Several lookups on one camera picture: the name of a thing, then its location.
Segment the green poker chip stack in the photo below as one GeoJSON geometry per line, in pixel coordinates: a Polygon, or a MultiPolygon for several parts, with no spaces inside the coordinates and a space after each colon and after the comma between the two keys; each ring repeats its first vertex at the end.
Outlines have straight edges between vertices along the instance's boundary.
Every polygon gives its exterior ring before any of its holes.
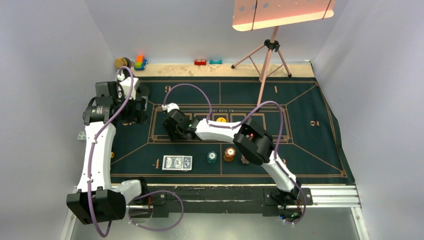
{"type": "Polygon", "coordinates": [[[215,164],[217,162],[217,153],[215,151],[210,151],[207,154],[206,161],[208,164],[215,164]]]}

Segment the yellow dealer button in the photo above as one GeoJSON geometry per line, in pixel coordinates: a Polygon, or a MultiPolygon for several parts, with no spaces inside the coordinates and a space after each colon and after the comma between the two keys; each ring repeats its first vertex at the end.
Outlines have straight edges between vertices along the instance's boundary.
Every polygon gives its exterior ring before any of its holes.
{"type": "Polygon", "coordinates": [[[226,123],[226,122],[227,122],[227,120],[226,120],[224,117],[218,117],[218,118],[216,119],[216,122],[223,122],[223,123],[226,123]]]}

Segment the orange poker chip stack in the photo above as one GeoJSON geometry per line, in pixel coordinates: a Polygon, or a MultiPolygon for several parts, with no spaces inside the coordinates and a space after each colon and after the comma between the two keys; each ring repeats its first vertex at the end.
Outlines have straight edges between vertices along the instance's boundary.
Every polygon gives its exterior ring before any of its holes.
{"type": "Polygon", "coordinates": [[[232,162],[236,155],[236,150],[233,147],[228,147],[224,152],[224,160],[226,162],[232,162]]]}

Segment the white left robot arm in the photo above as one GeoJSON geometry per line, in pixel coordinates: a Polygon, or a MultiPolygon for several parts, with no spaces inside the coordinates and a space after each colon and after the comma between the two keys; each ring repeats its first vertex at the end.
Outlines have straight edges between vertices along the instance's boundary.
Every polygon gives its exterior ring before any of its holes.
{"type": "Polygon", "coordinates": [[[131,201],[142,205],[149,199],[143,177],[112,188],[111,158],[117,123],[144,124],[148,118],[150,89],[138,82],[132,91],[130,86],[130,81],[97,82],[96,96],[82,114],[86,134],[83,170],[76,192],[66,197],[66,205],[84,225],[93,223],[91,209],[97,222],[110,222],[123,219],[131,201]]]}

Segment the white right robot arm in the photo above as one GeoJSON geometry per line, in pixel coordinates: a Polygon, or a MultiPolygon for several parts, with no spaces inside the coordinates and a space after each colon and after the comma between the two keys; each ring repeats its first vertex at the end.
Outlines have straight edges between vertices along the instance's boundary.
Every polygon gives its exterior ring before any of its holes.
{"type": "Polygon", "coordinates": [[[265,169],[284,202],[292,204],[300,198],[301,185],[278,155],[273,137],[251,118],[244,123],[191,119],[179,109],[165,110],[164,114],[163,126],[171,140],[233,143],[250,163],[265,169]]]}

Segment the blue playing card deck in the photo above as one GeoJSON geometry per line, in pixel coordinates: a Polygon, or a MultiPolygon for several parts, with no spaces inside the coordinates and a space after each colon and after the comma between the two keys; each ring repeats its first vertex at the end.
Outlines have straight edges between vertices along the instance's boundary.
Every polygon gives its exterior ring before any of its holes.
{"type": "Polygon", "coordinates": [[[191,171],[193,157],[187,155],[164,155],[162,170],[164,171],[191,171]]]}

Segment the colourful toy block stack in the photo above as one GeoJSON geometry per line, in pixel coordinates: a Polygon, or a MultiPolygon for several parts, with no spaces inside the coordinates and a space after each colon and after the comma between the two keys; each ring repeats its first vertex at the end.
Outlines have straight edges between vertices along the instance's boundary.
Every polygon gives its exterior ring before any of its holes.
{"type": "Polygon", "coordinates": [[[144,55],[137,55],[135,58],[135,64],[134,64],[134,69],[136,71],[143,71],[145,70],[147,65],[147,59],[145,58],[144,55]]]}

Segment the red toy block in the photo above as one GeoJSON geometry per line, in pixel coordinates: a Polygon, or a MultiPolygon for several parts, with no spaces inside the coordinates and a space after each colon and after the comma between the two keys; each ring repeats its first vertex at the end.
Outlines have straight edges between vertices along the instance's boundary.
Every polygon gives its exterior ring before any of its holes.
{"type": "Polygon", "coordinates": [[[203,58],[195,59],[193,62],[196,66],[205,66],[208,63],[208,61],[206,59],[203,59],[203,58]]]}

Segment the pink white poker chip stack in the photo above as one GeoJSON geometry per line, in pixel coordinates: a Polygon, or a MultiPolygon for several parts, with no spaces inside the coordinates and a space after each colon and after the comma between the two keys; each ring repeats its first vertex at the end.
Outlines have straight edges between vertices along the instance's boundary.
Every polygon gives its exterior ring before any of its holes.
{"type": "Polygon", "coordinates": [[[249,164],[250,162],[245,158],[245,156],[244,155],[242,155],[241,156],[241,162],[243,163],[243,164],[249,164]]]}

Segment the teal toy block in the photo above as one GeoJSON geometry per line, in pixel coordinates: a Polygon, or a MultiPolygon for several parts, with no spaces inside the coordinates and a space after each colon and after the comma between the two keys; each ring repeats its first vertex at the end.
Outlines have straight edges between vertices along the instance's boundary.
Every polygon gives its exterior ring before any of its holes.
{"type": "Polygon", "coordinates": [[[221,65],[223,61],[221,59],[210,59],[209,64],[210,65],[221,65]]]}

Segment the pink tripod stand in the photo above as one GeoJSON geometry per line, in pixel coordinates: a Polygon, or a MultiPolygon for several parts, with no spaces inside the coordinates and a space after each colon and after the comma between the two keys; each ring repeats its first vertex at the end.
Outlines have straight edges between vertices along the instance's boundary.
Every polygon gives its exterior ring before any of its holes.
{"type": "Polygon", "coordinates": [[[272,32],[270,39],[266,39],[264,41],[263,45],[257,47],[255,50],[250,52],[244,58],[242,58],[241,60],[239,60],[236,63],[231,65],[231,68],[235,69],[239,64],[241,64],[242,62],[244,62],[247,59],[250,59],[251,63],[253,64],[254,69],[259,73],[259,82],[261,83],[261,85],[260,85],[260,90],[259,90],[257,104],[256,104],[257,107],[262,103],[262,98],[263,98],[263,93],[264,93],[264,88],[265,88],[265,83],[266,83],[267,77],[270,77],[272,74],[274,74],[277,70],[279,70],[282,67],[284,67],[284,69],[287,73],[287,76],[289,78],[292,77],[292,73],[289,70],[289,67],[286,63],[286,60],[283,56],[282,51],[280,50],[281,45],[276,40],[278,30],[279,30],[279,26],[275,26],[273,28],[273,32],[272,32]],[[261,71],[259,71],[256,63],[252,59],[252,55],[254,55],[256,52],[258,52],[259,50],[261,50],[265,47],[267,48],[267,52],[266,52],[266,55],[265,55],[265,58],[264,58],[264,62],[263,62],[261,71]],[[273,52],[278,53],[278,56],[281,60],[281,65],[278,66],[275,70],[268,72],[269,68],[270,68],[271,57],[272,57],[273,52]]]}

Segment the green poker table mat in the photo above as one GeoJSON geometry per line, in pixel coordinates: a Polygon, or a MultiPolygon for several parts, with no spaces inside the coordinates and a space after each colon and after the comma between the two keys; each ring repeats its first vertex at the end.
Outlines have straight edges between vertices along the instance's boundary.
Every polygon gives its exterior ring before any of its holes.
{"type": "Polygon", "coordinates": [[[148,184],[355,183],[314,77],[141,77],[141,124],[116,125],[110,178],[148,184]]]}

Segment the pink perforated board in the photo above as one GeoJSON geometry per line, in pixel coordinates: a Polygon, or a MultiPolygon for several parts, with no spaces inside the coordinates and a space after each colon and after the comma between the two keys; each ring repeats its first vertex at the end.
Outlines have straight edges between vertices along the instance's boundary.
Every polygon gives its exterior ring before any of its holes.
{"type": "Polygon", "coordinates": [[[239,32],[334,16],[335,0],[236,0],[232,27],[239,32]]]}

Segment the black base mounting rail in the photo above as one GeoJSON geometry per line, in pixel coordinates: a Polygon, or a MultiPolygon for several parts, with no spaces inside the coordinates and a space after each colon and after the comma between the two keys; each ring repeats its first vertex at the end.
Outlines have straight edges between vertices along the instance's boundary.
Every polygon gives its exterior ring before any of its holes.
{"type": "Polygon", "coordinates": [[[171,213],[260,214],[297,219],[314,204],[311,189],[302,188],[296,200],[284,199],[274,184],[150,184],[151,197],[132,201],[127,208],[153,218],[171,213]]]}

